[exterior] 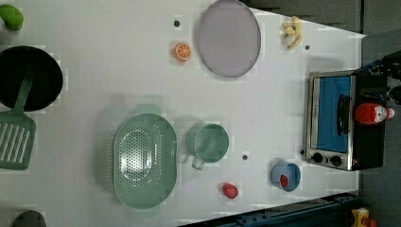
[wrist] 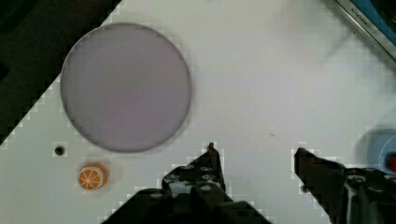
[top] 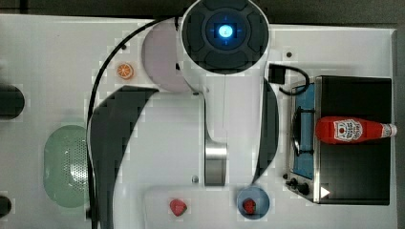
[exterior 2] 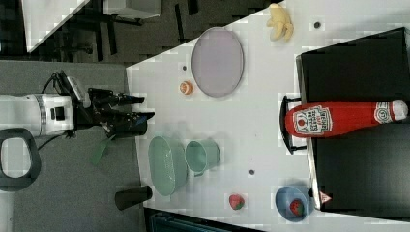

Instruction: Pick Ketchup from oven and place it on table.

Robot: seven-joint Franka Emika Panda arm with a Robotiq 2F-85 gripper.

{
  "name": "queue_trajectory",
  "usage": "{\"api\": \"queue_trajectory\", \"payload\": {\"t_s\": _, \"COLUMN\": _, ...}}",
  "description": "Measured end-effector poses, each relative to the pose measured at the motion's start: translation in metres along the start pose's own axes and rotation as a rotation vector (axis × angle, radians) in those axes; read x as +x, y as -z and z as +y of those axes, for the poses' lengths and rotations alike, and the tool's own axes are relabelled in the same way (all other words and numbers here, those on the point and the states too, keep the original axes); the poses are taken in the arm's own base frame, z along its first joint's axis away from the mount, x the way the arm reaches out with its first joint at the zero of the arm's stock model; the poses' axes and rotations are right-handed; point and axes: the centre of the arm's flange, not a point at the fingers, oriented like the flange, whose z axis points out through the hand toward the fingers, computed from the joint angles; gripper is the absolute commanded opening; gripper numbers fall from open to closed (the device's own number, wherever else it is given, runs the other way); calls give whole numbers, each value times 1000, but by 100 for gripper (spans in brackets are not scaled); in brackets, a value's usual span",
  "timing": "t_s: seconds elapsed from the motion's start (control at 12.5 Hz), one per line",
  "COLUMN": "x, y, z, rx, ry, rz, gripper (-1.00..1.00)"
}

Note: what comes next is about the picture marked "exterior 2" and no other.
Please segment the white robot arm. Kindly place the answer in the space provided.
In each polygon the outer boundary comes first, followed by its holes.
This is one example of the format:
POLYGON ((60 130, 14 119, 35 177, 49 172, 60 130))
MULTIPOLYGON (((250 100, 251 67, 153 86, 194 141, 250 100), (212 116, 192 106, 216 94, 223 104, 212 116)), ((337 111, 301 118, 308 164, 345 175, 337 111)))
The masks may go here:
POLYGON ((153 112, 124 112, 121 106, 142 104, 142 97, 111 90, 83 89, 77 79, 56 72, 47 81, 55 92, 1 97, 1 128, 26 129, 35 137, 103 128, 108 137, 146 133, 153 112))

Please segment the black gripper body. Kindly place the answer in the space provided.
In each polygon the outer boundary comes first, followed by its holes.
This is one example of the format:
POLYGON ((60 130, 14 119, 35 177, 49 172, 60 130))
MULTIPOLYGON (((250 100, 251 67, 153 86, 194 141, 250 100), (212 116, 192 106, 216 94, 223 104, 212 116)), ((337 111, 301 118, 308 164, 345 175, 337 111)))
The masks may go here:
POLYGON ((120 105, 120 94, 111 90, 84 89, 79 81, 71 76, 66 78, 66 95, 70 97, 73 114, 73 127, 66 131, 67 135, 75 135, 79 130, 101 126, 106 134, 114 133, 114 120, 120 105))

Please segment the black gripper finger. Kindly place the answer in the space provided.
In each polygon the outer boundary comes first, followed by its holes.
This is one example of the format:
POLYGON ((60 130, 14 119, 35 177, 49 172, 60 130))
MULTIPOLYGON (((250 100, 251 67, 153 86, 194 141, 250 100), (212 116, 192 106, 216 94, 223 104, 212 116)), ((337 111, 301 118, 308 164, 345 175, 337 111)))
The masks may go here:
POLYGON ((119 93, 117 95, 118 98, 118 105, 131 105, 136 103, 144 103, 144 97, 136 97, 131 96, 123 93, 119 93))
POLYGON ((148 129, 148 121, 154 116, 154 112, 118 113, 109 120, 109 135, 144 135, 148 129))

